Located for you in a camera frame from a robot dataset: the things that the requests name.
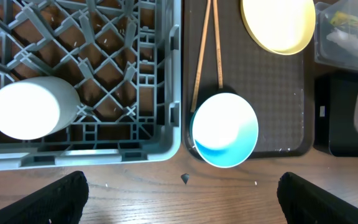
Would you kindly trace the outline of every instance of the table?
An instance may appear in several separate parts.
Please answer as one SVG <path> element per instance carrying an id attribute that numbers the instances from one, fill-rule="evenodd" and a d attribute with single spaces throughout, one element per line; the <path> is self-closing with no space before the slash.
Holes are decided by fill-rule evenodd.
<path id="1" fill-rule="evenodd" d="M 218 169 L 182 146 L 165 162 L 0 172 L 0 208 L 74 170 L 89 183 L 81 223 L 286 223 L 276 191 L 287 171 L 358 207 L 358 158 L 312 149 L 303 157 Z M 190 175 L 187 185 L 184 173 Z"/>

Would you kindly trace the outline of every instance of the yellow plate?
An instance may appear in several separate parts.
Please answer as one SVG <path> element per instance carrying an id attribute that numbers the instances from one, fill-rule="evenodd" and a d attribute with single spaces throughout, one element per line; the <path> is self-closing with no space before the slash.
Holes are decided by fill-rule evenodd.
<path id="1" fill-rule="evenodd" d="M 303 50 L 313 36 L 313 0 L 240 0 L 244 25 L 263 49 L 281 55 Z"/>

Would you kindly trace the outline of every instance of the light blue bowl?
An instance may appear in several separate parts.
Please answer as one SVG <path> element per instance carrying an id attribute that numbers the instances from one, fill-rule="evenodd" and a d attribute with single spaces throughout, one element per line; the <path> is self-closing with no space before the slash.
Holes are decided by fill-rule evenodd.
<path id="1" fill-rule="evenodd" d="M 255 111 L 243 98 L 220 93 L 207 99 L 194 113 L 190 136 L 209 164 L 230 168 L 244 162 L 258 139 Z"/>

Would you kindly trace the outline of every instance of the wooden chopstick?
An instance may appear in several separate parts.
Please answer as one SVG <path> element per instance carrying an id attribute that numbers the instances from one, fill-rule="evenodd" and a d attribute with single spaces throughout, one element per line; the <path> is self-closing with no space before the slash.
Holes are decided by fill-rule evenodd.
<path id="1" fill-rule="evenodd" d="M 194 83 L 193 101 L 191 102 L 191 110 L 190 111 L 192 113 L 195 112 L 196 106 L 197 106 L 198 89 L 200 87 L 201 70 L 203 69 L 205 41 L 206 41 L 206 34 L 207 34 L 207 30 L 208 30 L 208 21 L 209 21 L 209 11 L 210 11 L 210 9 L 211 9 L 211 0 L 207 0 L 206 10 L 205 10 L 205 18 L 204 18 L 204 26 L 203 26 L 203 34 L 201 36 L 200 54 L 198 56 L 196 81 Z"/>
<path id="2" fill-rule="evenodd" d="M 218 66 L 218 82 L 219 82 L 219 88 L 223 88 L 221 38 L 219 36 L 218 0 L 213 0 L 213 7 L 214 7 L 214 25 L 215 25 L 216 64 Z"/>

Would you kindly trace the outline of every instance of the gray dish rack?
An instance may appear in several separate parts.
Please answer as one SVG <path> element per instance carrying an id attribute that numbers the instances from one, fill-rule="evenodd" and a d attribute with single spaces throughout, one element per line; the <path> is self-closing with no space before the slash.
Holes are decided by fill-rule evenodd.
<path id="1" fill-rule="evenodd" d="M 164 161 L 177 152 L 181 0 L 116 0 L 106 6 L 111 2 L 0 0 L 0 88 L 32 72 L 34 77 L 58 76 L 77 89 L 82 102 L 71 125 L 44 138 L 21 141 L 0 133 L 0 170 Z M 48 10 L 59 16 L 50 16 Z M 143 21 L 147 15 L 151 22 Z M 14 35 L 25 23 L 36 28 L 39 40 L 23 44 Z M 118 44 L 109 48 L 111 42 Z M 53 63 L 45 59 L 50 50 L 43 50 L 50 45 L 60 54 L 51 57 Z M 80 78 L 61 76 L 59 71 L 67 66 Z M 27 77 L 20 76 L 22 67 Z M 122 96 L 127 95 L 125 88 L 131 97 Z M 87 89 L 99 93 L 89 97 L 83 93 Z"/>

